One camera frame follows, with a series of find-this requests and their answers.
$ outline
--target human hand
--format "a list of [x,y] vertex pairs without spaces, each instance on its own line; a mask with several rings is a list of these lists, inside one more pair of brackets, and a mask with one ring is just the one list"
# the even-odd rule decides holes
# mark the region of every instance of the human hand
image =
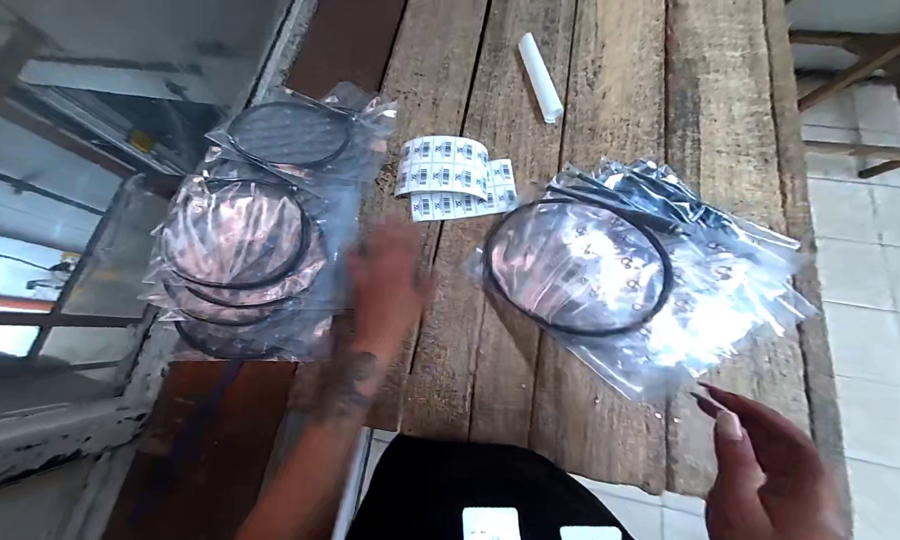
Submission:
[[355,350],[391,362],[400,342],[433,289],[432,279],[418,276],[417,228],[386,224],[373,229],[360,251],[349,258],[353,280]]
[[830,472],[810,437],[764,404],[700,385],[726,408],[694,394],[717,421],[718,473],[706,498],[711,540],[849,538]]

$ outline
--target white paper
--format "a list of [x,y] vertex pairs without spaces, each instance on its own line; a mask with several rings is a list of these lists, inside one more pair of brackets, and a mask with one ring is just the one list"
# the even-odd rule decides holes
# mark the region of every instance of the white paper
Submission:
[[464,508],[464,540],[520,540],[516,508]]
[[509,159],[488,163],[484,196],[472,192],[421,191],[409,196],[413,221],[440,221],[502,214],[517,207],[514,165]]

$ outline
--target floor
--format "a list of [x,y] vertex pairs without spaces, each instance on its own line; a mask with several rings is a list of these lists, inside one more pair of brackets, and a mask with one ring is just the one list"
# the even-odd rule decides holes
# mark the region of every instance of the floor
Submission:
[[[891,86],[858,85],[801,119],[804,140],[900,146]],[[900,169],[857,178],[868,165],[807,154],[856,538],[900,539]]]

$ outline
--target black cable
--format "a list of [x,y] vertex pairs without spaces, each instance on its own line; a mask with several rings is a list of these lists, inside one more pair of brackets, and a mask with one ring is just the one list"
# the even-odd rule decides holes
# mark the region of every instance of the black cable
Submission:
[[[166,234],[161,234],[160,239],[162,242],[161,252],[163,255],[163,261],[167,264],[169,270],[179,276],[181,279],[190,282],[192,284],[196,284],[198,286],[202,286],[210,289],[224,289],[224,290],[250,290],[250,289],[261,289],[269,285],[273,285],[280,280],[283,280],[290,274],[293,274],[299,267],[300,264],[303,263],[304,258],[307,255],[307,252],[310,250],[310,216],[307,214],[306,210],[303,209],[303,205],[298,200],[297,196],[294,193],[292,187],[287,183],[271,183],[268,181],[261,180],[252,180],[249,182],[250,184],[256,184],[261,186],[268,186],[271,188],[275,188],[276,190],[282,190],[283,194],[291,201],[294,205],[296,205],[297,210],[300,215],[300,241],[297,245],[294,253],[287,258],[287,260],[277,267],[276,270],[266,274],[264,277],[257,279],[255,281],[247,281],[247,282],[224,282],[224,281],[210,281],[207,279],[201,279],[196,276],[188,275],[183,269],[180,267],[179,262],[171,255],[173,252],[170,249],[167,249],[166,246]],[[216,184],[224,184],[224,185],[232,185],[235,184],[233,180],[209,180],[206,182],[206,186],[209,188],[210,186],[214,186]],[[264,253],[261,254],[261,258],[264,257],[269,251],[272,251],[273,248],[269,248],[265,250]]]
[[[343,128],[343,138],[340,142],[339,146],[331,153],[326,154],[324,157],[320,159],[314,159],[311,161],[305,161],[300,163],[287,163],[281,161],[274,161],[272,159],[267,159],[265,157],[261,157],[260,155],[253,153],[251,150],[245,148],[241,145],[237,139],[240,137],[240,131],[243,129],[244,124],[249,122],[252,117],[256,116],[257,113],[263,111],[265,109],[290,109],[290,108],[298,108],[304,111],[322,111],[326,117],[331,119],[333,122],[338,122],[339,125]],[[229,141],[230,145],[233,146],[233,149],[249,159],[252,163],[257,164],[259,166],[264,166],[264,168],[279,168],[281,166],[297,166],[303,169],[315,169],[320,168],[322,166],[326,166],[327,164],[333,162],[337,158],[339,158],[344,152],[347,151],[351,140],[353,139],[353,114],[344,108],[334,108],[331,106],[326,106],[322,104],[316,103],[303,103],[303,102],[271,102],[265,104],[258,104],[252,106],[250,108],[245,108],[239,114],[237,114],[233,121],[230,122],[230,125],[226,129],[226,137]]]
[[11,256],[8,254],[0,253],[0,259],[8,259],[10,261],[15,261],[17,263],[23,263],[23,264],[26,264],[27,266],[32,266],[33,268],[39,268],[40,270],[46,270],[47,272],[55,271],[53,268],[47,268],[46,266],[40,266],[39,264],[37,264],[35,262],[30,262],[28,260],[24,260],[23,258],[18,258],[16,256]]
[[[663,243],[660,241],[657,235],[654,234],[654,232],[648,226],[641,223],[639,219],[636,219],[636,215],[632,215],[630,212],[622,212],[621,208],[616,207],[613,204],[598,201],[590,197],[576,196],[572,192],[568,193],[570,194],[570,196],[565,199],[537,199],[533,202],[519,206],[514,211],[510,212],[507,215],[504,215],[503,219],[493,225],[493,227],[490,229],[490,232],[486,236],[486,240],[483,242],[483,275],[486,282],[493,290],[499,293],[505,300],[510,302],[520,313],[528,316],[530,319],[536,322],[536,324],[547,330],[557,331],[582,338],[606,338],[609,336],[619,336],[621,334],[628,334],[640,330],[663,310],[664,306],[666,306],[667,304],[667,301],[670,299],[671,293],[674,290],[674,266],[672,260],[670,259],[670,253],[667,252],[666,248],[663,246]],[[601,210],[606,210],[624,220],[631,227],[634,227],[637,232],[646,237],[650,246],[652,246],[653,250],[656,251],[657,255],[660,257],[660,263],[663,267],[663,285],[660,289],[660,294],[657,296],[656,301],[653,303],[653,306],[642,316],[640,316],[639,319],[626,325],[587,329],[578,328],[572,325],[551,323],[541,317],[539,314],[530,311],[523,305],[520,305],[516,301],[514,301],[514,299],[511,298],[511,296],[504,290],[503,285],[500,284],[499,279],[497,279],[496,273],[493,270],[493,257],[491,253],[493,247],[496,245],[496,237],[500,233],[505,223],[513,219],[514,216],[516,216],[518,213],[526,213],[543,205],[586,205]]]

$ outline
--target wooden plank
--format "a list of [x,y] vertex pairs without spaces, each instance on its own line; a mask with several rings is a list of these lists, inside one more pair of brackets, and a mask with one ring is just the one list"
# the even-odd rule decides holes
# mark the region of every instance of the wooden plank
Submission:
[[[387,215],[409,219],[407,201],[394,197],[397,155],[405,141],[455,135],[463,128],[486,10],[487,0],[408,0],[383,84],[383,92],[399,102],[400,111],[390,159],[376,179],[372,198],[363,205],[364,223]],[[441,225],[433,222],[421,226],[425,271],[432,264],[440,229]],[[424,314],[424,320],[439,316],[431,311]],[[402,357],[390,366],[370,410],[368,426],[397,430],[417,335],[415,331],[405,340]],[[431,365],[439,361],[440,356],[430,359]],[[452,385],[445,379],[441,383]],[[466,424],[463,433],[466,436]]]
[[[807,195],[806,161],[801,135],[801,114],[797,109],[794,57],[786,39],[787,20],[780,0],[766,0],[766,10],[773,124],[776,128],[776,151],[785,201],[783,213],[787,221],[787,234],[800,241],[803,253],[813,257],[816,255],[817,245]],[[837,491],[843,502],[843,520],[851,524],[851,491],[844,456],[844,434],[837,403],[833,359],[830,357],[817,265],[807,264],[796,275],[793,284],[800,294],[820,309],[818,317],[806,320],[798,329],[806,370],[810,431],[816,448],[833,471]]]
[[[560,166],[563,126],[543,122],[517,43],[534,33],[563,94],[574,5],[574,0],[494,0],[483,31],[463,134],[483,142],[493,158],[513,161],[517,192],[524,196],[539,191]],[[440,276],[434,315],[421,330],[408,387],[408,433],[432,436],[434,414],[460,411],[455,436],[528,444],[540,330],[503,301],[485,303],[479,284],[461,269],[493,220],[443,224],[433,266]]]
[[406,0],[321,0],[286,86],[324,96],[340,81],[367,92],[383,82]]
[[[762,0],[670,0],[668,157],[721,209],[786,232]],[[798,339],[753,338],[704,378],[809,428]],[[716,473],[712,423],[670,399],[667,488],[703,496]]]
[[170,365],[103,538],[237,533],[256,503],[296,365],[244,362],[224,387],[232,367]]
[[890,60],[900,56],[900,33],[888,47],[874,51],[871,55],[860,58],[851,67],[846,68],[840,76],[828,83],[814,89],[809,94],[800,98],[798,105],[801,111],[828,99],[830,96],[842,91],[853,83],[867,77],[877,69],[883,68]]
[[822,140],[804,140],[803,146],[807,152],[815,152],[817,154],[846,154],[848,156],[863,156],[864,158],[874,158],[876,160],[900,161],[900,148],[896,146],[875,146],[872,144]]
[[[564,161],[663,155],[664,3],[579,0]],[[663,403],[631,401],[549,336],[541,341],[529,444],[570,473],[664,488]]]

